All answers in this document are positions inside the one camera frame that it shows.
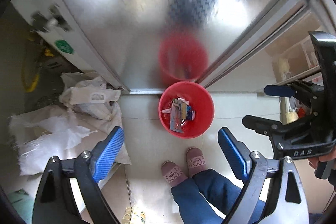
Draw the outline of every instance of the finger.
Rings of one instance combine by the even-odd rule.
[[[317,166],[317,164],[319,163],[319,158],[318,158],[318,157],[308,158],[308,161],[309,161],[313,166]]]
[[[309,162],[310,167],[313,167],[315,170],[317,169],[317,166],[314,166],[311,162]]]
[[[335,158],[336,158],[336,147],[334,146],[329,154],[319,156],[319,161],[330,161]]]

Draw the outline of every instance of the pink slipper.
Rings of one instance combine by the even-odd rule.
[[[196,147],[189,148],[185,155],[185,159],[187,160],[190,178],[199,172],[207,170],[207,165],[200,149]]]
[[[161,172],[163,178],[174,187],[185,181],[188,177],[183,173],[181,167],[173,163],[172,161],[166,161],[161,166]]]

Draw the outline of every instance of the red plastic bucket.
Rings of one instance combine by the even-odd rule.
[[[161,111],[171,107],[174,98],[183,98],[189,101],[189,105],[195,110],[195,119],[186,121],[182,126],[183,133],[178,133],[169,129],[170,113]],[[202,135],[211,125],[215,108],[212,98],[207,90],[194,82],[177,82],[171,85],[162,94],[159,102],[159,117],[164,128],[172,135],[191,139]]]
[[[162,82],[198,79],[208,66],[205,47],[190,32],[175,32],[166,37],[159,52]]]

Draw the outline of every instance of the white floor tile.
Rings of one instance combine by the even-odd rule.
[[[159,95],[122,95],[118,100],[123,118],[159,119]]]
[[[159,120],[123,118],[125,143],[132,165],[126,166],[132,206],[146,213],[146,223],[181,221],[161,165],[171,160],[187,172],[185,152],[202,147],[202,136],[179,139],[169,134]]]
[[[278,98],[228,93],[211,96],[215,105],[215,120],[205,134],[189,140],[176,138],[162,127],[158,117],[158,96],[120,98],[125,143],[132,161],[132,165],[126,166],[131,203],[145,211],[146,223],[182,223],[178,206],[170,193],[170,186],[162,178],[161,165],[171,160],[187,172],[185,152],[189,147],[203,148],[209,168],[225,175],[235,185],[243,186],[235,178],[218,145],[217,133],[221,127],[228,127],[251,151],[258,150],[265,157],[273,157],[268,137],[246,129],[241,120],[247,114],[264,115],[266,118],[279,120]],[[267,185],[261,195],[263,200],[267,194]]]
[[[257,96],[255,93],[211,93],[211,97],[215,105],[215,119],[280,113],[278,97]]]

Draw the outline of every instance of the jeans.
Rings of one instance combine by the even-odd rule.
[[[227,215],[240,191],[239,187],[212,169],[202,171],[171,189],[184,224],[221,224],[223,219],[212,210],[206,200]],[[265,202],[261,200],[257,202],[249,224],[259,220],[264,205]],[[317,214],[310,214],[310,224],[318,217]]]

